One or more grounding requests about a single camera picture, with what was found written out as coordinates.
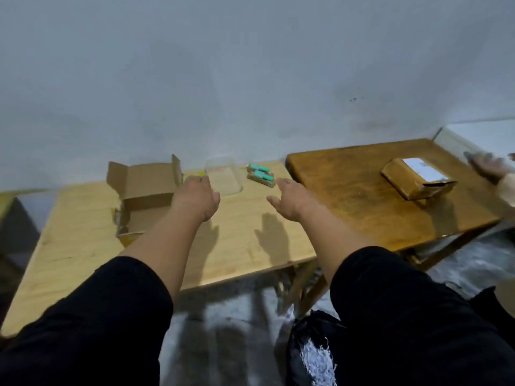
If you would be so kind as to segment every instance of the box flap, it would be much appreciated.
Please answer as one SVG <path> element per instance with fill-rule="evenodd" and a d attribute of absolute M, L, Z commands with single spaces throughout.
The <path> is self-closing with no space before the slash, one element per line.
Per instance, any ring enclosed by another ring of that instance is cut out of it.
<path fill-rule="evenodd" d="M 121 199 L 123 199 L 125 195 L 127 171 L 127 165 L 119 164 L 114 161 L 109 162 L 106 182 L 116 191 Z"/>
<path fill-rule="evenodd" d="M 177 158 L 175 154 L 171 155 L 171 164 L 174 168 L 175 185 L 179 187 L 182 184 L 181 161 Z"/>
<path fill-rule="evenodd" d="M 123 199 L 139 198 L 155 194 L 175 192 L 174 166 L 172 163 L 134 165 L 128 168 L 127 184 Z"/>

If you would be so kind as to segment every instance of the table leg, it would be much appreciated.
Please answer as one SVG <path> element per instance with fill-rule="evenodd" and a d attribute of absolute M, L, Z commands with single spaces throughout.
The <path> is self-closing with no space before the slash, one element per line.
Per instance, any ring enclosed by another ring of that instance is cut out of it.
<path fill-rule="evenodd" d="M 291 305 L 299 298 L 302 289 L 306 285 L 307 281 L 313 275 L 318 267 L 318 261 L 315 259 L 306 263 L 306 265 L 295 275 L 292 286 L 286 292 L 283 297 L 280 314 L 284 314 Z"/>
<path fill-rule="evenodd" d="M 304 298 L 299 303 L 299 308 L 295 312 L 295 317 L 300 318 L 304 316 L 309 309 L 315 305 L 320 298 L 329 290 L 329 285 L 322 275 L 318 278 L 310 291 L 308 291 Z"/>
<path fill-rule="evenodd" d="M 423 260 L 420 264 L 416 265 L 416 267 L 422 271 L 427 271 L 428 269 L 434 267 L 436 264 L 441 262 L 446 257 L 450 256 L 454 252 L 456 252 L 461 247 L 467 245 L 474 238 L 480 236 L 485 233 L 488 229 L 495 226 L 496 223 L 491 225 L 486 225 L 483 227 L 478 227 L 476 229 L 470 230 L 468 232 L 463 233 L 461 236 L 455 238 L 451 243 L 447 244 L 439 251 L 435 252 L 427 259 Z"/>

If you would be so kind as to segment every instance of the light wooden table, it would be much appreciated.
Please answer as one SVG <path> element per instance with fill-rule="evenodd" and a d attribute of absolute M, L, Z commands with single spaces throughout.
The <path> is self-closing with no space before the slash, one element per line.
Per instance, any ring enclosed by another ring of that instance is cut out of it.
<path fill-rule="evenodd" d="M 385 163 L 397 157 L 427 159 L 458 183 L 441 198 L 406 201 L 380 174 Z M 428 259 L 411 259 L 424 271 L 513 214 L 496 196 L 492 184 L 428 139 L 295 153 L 287 156 L 286 167 L 332 212 L 393 252 L 463 233 Z M 286 307 L 304 285 L 302 279 L 315 268 L 316 263 L 311 262 L 296 279 Z M 327 289 L 320 278 L 298 313 L 311 308 Z"/>
<path fill-rule="evenodd" d="M 281 162 L 262 165 L 276 177 L 290 177 Z M 246 175 L 244 168 L 241 174 Z M 245 179 L 240 194 L 222 197 L 218 212 L 195 237 L 182 289 L 314 259 L 302 227 L 282 218 L 266 201 L 267 195 L 280 194 L 277 186 Z M 122 250 L 111 215 L 117 207 L 117 194 L 104 182 L 61 190 L 3 323 L 3 336 L 15 335 L 36 320 Z"/>

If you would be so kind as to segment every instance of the white wall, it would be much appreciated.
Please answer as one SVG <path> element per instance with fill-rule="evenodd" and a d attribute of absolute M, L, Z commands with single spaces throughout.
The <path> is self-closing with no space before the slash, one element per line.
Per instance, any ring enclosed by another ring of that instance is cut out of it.
<path fill-rule="evenodd" d="M 0 189 L 515 115 L 515 0 L 0 0 Z"/>

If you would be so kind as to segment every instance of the cardboard box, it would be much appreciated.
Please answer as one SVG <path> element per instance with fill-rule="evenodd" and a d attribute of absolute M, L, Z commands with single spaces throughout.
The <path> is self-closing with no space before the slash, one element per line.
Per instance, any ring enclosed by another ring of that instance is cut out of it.
<path fill-rule="evenodd" d="M 111 161 L 106 181 L 121 200 L 113 217 L 118 226 L 116 236 L 129 246 L 170 208 L 174 192 L 182 184 L 181 162 L 175 155 L 171 162 L 130 167 Z"/>
<path fill-rule="evenodd" d="M 394 158 L 381 174 L 407 200 L 447 194 L 456 185 L 454 179 L 421 158 Z"/>

